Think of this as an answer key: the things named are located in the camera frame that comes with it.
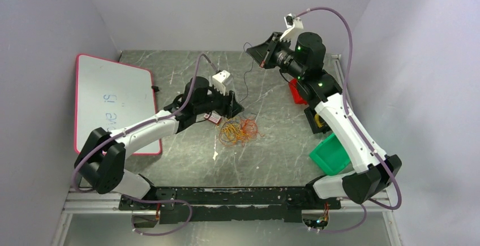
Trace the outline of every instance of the whiteboard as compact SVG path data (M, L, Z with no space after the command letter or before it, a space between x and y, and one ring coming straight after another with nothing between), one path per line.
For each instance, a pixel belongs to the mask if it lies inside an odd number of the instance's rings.
M150 71L80 54L76 59L75 140L80 153L95 128L106 131L130 126L156 111ZM160 154L154 141L134 154Z

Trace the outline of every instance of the black metal base plate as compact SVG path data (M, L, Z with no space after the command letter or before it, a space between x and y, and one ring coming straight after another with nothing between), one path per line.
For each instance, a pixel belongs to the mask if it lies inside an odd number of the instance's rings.
M186 188L161 187L157 196L162 200L185 200L193 206L191 221L254 221L283 219L285 222L303 222L302 210L340 209L336 198L319 199L306 187L248 187L248 188ZM146 205L122 197L119 210L156 210L157 205ZM186 205L165 204L160 208L160 224L183 222L188 217Z

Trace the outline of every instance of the yellow object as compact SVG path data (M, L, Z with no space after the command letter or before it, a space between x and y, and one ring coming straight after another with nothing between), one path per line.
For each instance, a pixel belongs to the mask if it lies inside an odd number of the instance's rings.
M320 115L318 115L318 114L315 114L315 123L316 123L316 126L318 126L318 127L323 126L323 123L320 121Z

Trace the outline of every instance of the white bracket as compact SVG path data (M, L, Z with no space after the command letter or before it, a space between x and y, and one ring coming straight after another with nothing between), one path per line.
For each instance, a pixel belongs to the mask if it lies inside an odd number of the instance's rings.
M293 14L285 16L285 25L287 30L280 37L280 41L291 41L299 32L303 30L302 19Z

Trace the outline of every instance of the small red component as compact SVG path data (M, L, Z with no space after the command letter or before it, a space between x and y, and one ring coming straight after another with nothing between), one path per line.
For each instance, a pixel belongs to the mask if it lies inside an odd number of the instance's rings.
M298 94L297 90L297 80L294 78L289 82L288 87L292 93L293 101L299 105L307 105L308 103Z

